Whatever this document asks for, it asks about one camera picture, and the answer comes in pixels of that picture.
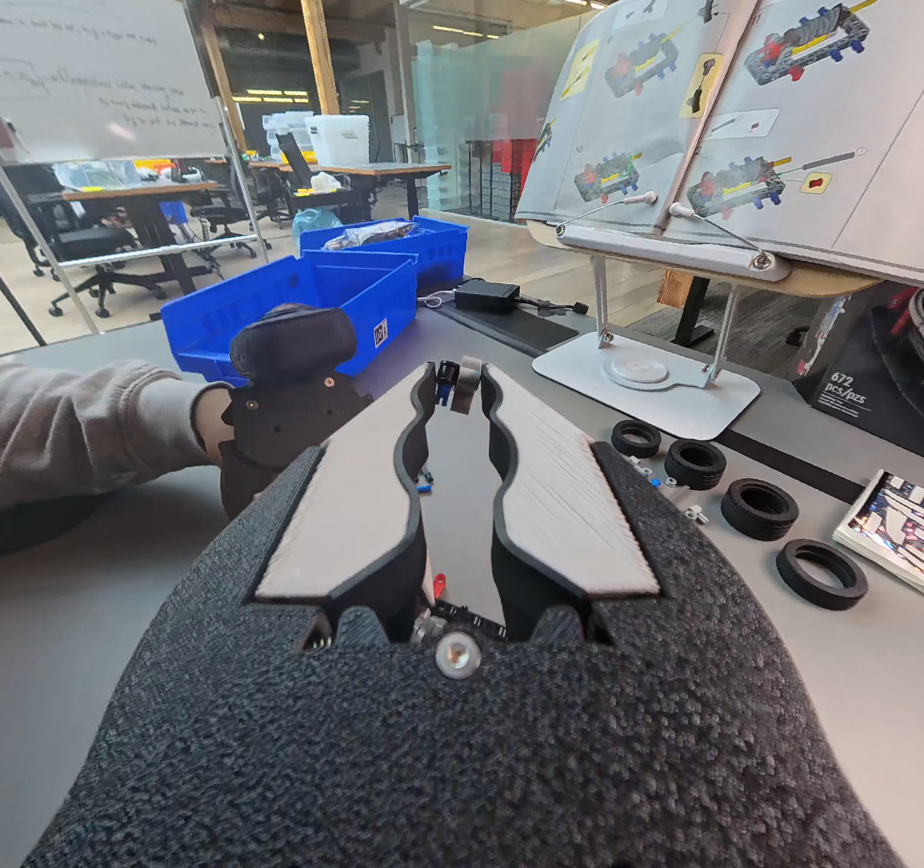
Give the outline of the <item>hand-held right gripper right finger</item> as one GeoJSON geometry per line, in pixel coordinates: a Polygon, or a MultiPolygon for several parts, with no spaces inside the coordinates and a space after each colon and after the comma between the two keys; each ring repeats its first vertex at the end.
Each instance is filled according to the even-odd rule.
{"type": "Polygon", "coordinates": [[[569,608],[586,629],[600,601],[649,599],[659,577],[607,473],[619,458],[496,366],[481,370],[492,503],[491,573],[506,635],[526,642],[569,608]]]}

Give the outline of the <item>black toy frame assembly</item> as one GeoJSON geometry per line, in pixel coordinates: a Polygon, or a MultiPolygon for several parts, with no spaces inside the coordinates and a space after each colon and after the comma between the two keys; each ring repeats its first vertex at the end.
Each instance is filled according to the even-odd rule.
{"type": "Polygon", "coordinates": [[[505,642],[507,629],[501,623],[488,619],[465,606],[458,606],[446,600],[446,576],[436,574],[433,577],[432,615],[448,623],[459,623],[473,629],[491,640],[505,642]]]}

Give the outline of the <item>small black grey toy part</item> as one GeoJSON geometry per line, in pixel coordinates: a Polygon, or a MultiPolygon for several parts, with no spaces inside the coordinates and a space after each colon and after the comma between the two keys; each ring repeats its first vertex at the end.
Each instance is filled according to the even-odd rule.
{"type": "Polygon", "coordinates": [[[435,379],[436,404],[468,415],[479,389],[481,370],[482,362],[472,356],[464,356],[458,363],[441,361],[435,379]]]}

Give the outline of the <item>grey desk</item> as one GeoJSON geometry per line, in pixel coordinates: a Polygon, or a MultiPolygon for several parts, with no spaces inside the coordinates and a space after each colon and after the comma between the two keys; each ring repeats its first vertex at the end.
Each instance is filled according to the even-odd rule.
{"type": "MultiPolygon", "coordinates": [[[[89,372],[138,358],[177,370],[159,321],[109,329],[11,355],[9,361],[89,372]]],[[[456,323],[419,312],[359,378],[376,397],[424,361],[471,355],[496,364],[589,435],[609,440],[623,415],[531,367],[533,356],[456,323]]],[[[922,485],[922,458],[808,407],[779,378],[748,368],[761,393],[731,426],[735,435],[861,485],[879,469],[922,485]]],[[[448,595],[502,620],[491,580],[491,499],[498,485],[487,420],[438,409],[429,428],[433,493],[427,535],[437,533],[433,570],[448,595]],[[452,541],[450,503],[466,517],[452,541]]],[[[722,442],[722,480],[779,485],[800,506],[791,536],[829,541],[848,505],[722,442]]],[[[196,467],[105,500],[84,523],[37,549],[2,559],[2,866],[18,866],[74,781],[106,704],[141,635],[176,583],[225,525],[214,467],[196,467]]],[[[814,608],[782,582],[779,545],[753,541],[725,521],[721,495],[700,503],[705,536],[731,561],[780,632],[841,767],[907,866],[922,866],[922,593],[859,558],[866,598],[847,611],[814,608]]]]}

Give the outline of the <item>person's left hand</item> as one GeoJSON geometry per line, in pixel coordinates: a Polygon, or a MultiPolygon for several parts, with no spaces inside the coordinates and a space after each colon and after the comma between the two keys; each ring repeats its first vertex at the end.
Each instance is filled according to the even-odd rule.
{"type": "Polygon", "coordinates": [[[192,427],[202,450],[209,462],[217,467],[223,465],[222,444],[235,437],[233,425],[225,422],[230,401],[227,386],[210,386],[200,391],[191,412],[192,427]]]}

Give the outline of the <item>blue plastic bin with label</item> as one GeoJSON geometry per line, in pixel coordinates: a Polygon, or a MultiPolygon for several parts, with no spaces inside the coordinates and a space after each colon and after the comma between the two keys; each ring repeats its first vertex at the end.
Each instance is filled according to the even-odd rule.
{"type": "Polygon", "coordinates": [[[184,372],[241,387],[233,338],[276,306],[340,308],[357,339],[338,371],[357,377],[417,314],[417,256],[355,250],[287,256],[163,305],[168,343],[184,372]]]}

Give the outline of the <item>scattered small toy parts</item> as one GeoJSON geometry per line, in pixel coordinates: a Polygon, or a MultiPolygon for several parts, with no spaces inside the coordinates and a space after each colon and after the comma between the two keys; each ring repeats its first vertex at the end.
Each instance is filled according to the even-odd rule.
{"type": "Polygon", "coordinates": [[[646,478],[650,485],[660,491],[672,504],[676,505],[689,521],[698,525],[709,523],[710,520],[703,508],[697,503],[688,502],[688,486],[680,485],[676,479],[670,476],[657,476],[653,468],[637,456],[627,456],[627,460],[639,474],[646,478]]]}

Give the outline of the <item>teal plastic bag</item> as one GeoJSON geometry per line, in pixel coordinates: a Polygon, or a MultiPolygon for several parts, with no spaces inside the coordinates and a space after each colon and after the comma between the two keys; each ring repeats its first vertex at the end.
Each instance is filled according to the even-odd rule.
{"type": "Polygon", "coordinates": [[[295,213],[292,219],[292,234],[297,247],[302,234],[324,230],[342,230],[344,224],[333,208],[307,207],[295,213]]]}

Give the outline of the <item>clear bag of toy parts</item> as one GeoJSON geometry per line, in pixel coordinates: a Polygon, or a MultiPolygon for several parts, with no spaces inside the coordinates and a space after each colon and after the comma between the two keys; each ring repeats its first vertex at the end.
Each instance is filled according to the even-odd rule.
{"type": "Polygon", "coordinates": [[[386,241],[400,240],[408,237],[417,227],[416,222],[402,219],[356,225],[348,227],[326,240],[321,249],[325,251],[341,251],[386,241]]]}

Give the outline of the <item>thin black rubber toy tire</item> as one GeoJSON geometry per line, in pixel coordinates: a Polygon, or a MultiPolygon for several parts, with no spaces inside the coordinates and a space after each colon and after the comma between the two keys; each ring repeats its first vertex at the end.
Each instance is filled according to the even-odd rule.
{"type": "Polygon", "coordinates": [[[776,567],[797,595],[818,608],[848,610],[869,593],[868,579],[858,564],[843,551],[820,541],[788,541],[777,554],[776,567]],[[831,574],[837,585],[816,578],[808,568],[810,563],[831,574]]]}

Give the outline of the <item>wooden-top office table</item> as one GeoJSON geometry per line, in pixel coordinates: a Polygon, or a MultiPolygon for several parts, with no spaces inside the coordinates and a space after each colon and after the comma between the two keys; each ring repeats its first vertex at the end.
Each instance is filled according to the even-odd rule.
{"type": "Polygon", "coordinates": [[[163,270],[155,274],[156,278],[177,282],[180,292],[186,295],[196,291],[194,279],[207,274],[208,269],[204,266],[190,268],[187,265],[184,259],[187,245],[176,242],[160,204],[186,201],[195,194],[217,190],[219,187],[211,181],[196,184],[167,182],[96,192],[64,191],[60,198],[71,203],[111,202],[121,206],[141,243],[141,258],[159,258],[163,270]]]}
{"type": "Polygon", "coordinates": [[[366,211],[366,219],[371,218],[372,203],[368,197],[356,188],[356,180],[359,179],[359,186],[365,182],[374,183],[376,181],[390,181],[399,179],[405,184],[407,189],[407,209],[410,218],[420,214],[420,199],[418,197],[417,181],[430,178],[434,175],[443,175],[451,171],[452,165],[446,163],[401,163],[401,162],[375,162],[360,166],[333,166],[326,169],[318,165],[306,164],[311,173],[325,170],[330,174],[344,175],[349,177],[351,187],[349,189],[338,190],[336,192],[312,192],[309,194],[294,194],[287,200],[289,206],[294,210],[319,208],[319,207],[341,207],[344,205],[359,205],[366,211]]]}

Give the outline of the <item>small parts drawer rack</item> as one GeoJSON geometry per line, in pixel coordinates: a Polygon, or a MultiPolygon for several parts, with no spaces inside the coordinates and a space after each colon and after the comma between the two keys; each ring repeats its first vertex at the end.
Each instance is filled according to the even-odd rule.
{"type": "Polygon", "coordinates": [[[467,140],[460,161],[464,212],[499,222],[515,222],[523,184],[537,140],[467,140]]]}

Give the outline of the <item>colourful printed booklet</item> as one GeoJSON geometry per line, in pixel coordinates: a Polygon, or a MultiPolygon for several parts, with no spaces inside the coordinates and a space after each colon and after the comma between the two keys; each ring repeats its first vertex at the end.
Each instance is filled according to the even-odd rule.
{"type": "Polygon", "coordinates": [[[923,486],[879,470],[834,529],[841,546],[923,592],[923,486]]]}

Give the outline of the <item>whiteboard on stand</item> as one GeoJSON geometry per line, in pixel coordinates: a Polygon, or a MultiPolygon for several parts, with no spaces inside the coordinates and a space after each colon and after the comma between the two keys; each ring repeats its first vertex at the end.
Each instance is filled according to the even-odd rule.
{"type": "Polygon", "coordinates": [[[209,84],[183,0],[2,0],[2,188],[86,327],[100,332],[66,270],[141,258],[124,209],[76,202],[140,248],[59,264],[6,167],[226,158],[268,263],[225,102],[209,84]]]}

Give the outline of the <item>instruction booklet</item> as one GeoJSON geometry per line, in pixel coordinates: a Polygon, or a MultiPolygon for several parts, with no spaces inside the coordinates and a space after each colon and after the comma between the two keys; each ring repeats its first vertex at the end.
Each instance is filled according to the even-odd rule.
{"type": "Polygon", "coordinates": [[[923,0],[619,0],[578,33],[515,215],[564,246],[922,286],[923,0]]]}

